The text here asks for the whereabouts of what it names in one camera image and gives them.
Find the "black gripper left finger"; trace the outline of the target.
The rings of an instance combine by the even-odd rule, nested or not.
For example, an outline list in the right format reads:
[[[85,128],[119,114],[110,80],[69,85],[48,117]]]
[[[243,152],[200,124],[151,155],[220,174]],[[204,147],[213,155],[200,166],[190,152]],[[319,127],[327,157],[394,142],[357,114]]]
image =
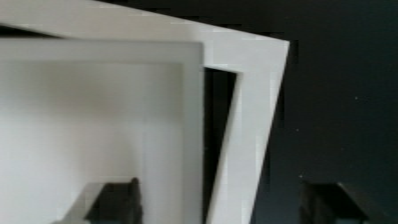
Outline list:
[[[106,183],[94,203],[81,211],[78,207],[55,224],[142,224],[140,182]]]

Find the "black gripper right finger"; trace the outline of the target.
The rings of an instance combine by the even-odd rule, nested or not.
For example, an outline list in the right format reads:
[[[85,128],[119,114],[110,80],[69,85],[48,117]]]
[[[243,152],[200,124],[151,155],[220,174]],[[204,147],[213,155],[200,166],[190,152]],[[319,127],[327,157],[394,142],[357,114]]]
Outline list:
[[[298,224],[385,224],[385,214],[341,183],[302,183]]]

